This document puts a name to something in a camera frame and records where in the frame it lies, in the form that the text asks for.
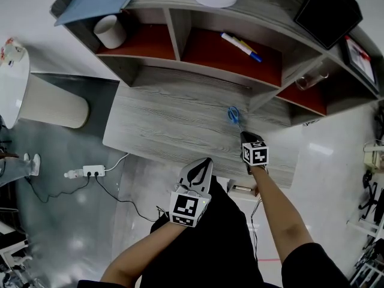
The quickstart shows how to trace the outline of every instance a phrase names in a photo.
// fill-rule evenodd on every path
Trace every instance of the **picture frame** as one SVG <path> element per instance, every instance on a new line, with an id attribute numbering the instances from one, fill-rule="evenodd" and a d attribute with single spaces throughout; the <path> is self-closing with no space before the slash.
<path id="1" fill-rule="evenodd" d="M 346 65 L 378 94 L 379 82 L 372 66 L 371 56 L 349 35 L 343 37 L 341 49 Z"/>

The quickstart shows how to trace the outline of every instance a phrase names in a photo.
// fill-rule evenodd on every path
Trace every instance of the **power strip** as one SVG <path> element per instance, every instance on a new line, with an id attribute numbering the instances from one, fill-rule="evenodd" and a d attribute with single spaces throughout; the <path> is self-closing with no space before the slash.
<path id="1" fill-rule="evenodd" d="M 84 176 L 88 176 L 90 173 L 91 177 L 95 176 L 95 173 L 98 173 L 98 177 L 103 177 L 106 175 L 106 168 L 104 166 L 83 166 Z"/>

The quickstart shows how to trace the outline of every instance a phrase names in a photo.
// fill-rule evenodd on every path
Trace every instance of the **black t-shirt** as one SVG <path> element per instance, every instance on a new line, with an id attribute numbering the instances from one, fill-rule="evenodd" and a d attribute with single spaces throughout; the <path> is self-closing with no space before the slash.
<path id="1" fill-rule="evenodd" d="M 274 287 L 266 284 L 253 256 L 245 215 L 212 177 L 212 200 L 195 228 L 183 231 L 145 269 L 141 288 Z M 162 216 L 151 232 L 164 225 Z M 319 244 L 304 244 L 282 266 L 284 288 L 350 287 L 348 280 Z M 120 285 L 79 281 L 77 288 Z"/>

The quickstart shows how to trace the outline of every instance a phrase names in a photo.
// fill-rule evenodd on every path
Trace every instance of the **gray pants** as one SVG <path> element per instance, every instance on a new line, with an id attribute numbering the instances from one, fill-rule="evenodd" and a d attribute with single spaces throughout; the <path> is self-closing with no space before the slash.
<path id="1" fill-rule="evenodd" d="M 33 161 L 24 161 L 19 158 L 5 157 L 0 159 L 0 175 L 2 175 L 0 177 L 0 187 L 11 181 L 31 175 L 34 165 Z"/>

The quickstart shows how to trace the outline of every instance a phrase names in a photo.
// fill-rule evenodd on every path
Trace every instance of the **white floor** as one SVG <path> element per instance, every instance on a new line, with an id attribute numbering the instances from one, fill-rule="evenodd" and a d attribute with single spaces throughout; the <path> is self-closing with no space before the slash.
<path id="1" fill-rule="evenodd" d="M 365 142 L 374 138 L 372 115 L 373 109 L 364 106 L 303 127 L 293 184 L 283 190 L 302 215 L 313 239 L 347 276 L 353 272 L 366 241 L 364 234 L 347 227 L 346 222 L 358 212 L 357 206 L 364 198 L 362 149 Z M 130 156 L 125 162 L 119 198 L 132 198 L 141 214 L 156 219 L 156 205 L 168 210 L 169 193 L 178 173 L 179 168 Z M 236 203 L 249 218 L 254 202 Z M 264 280 L 281 287 L 281 264 L 262 205 L 254 222 Z M 146 236 L 151 224 L 140 218 L 131 204 L 118 204 L 113 258 Z"/>

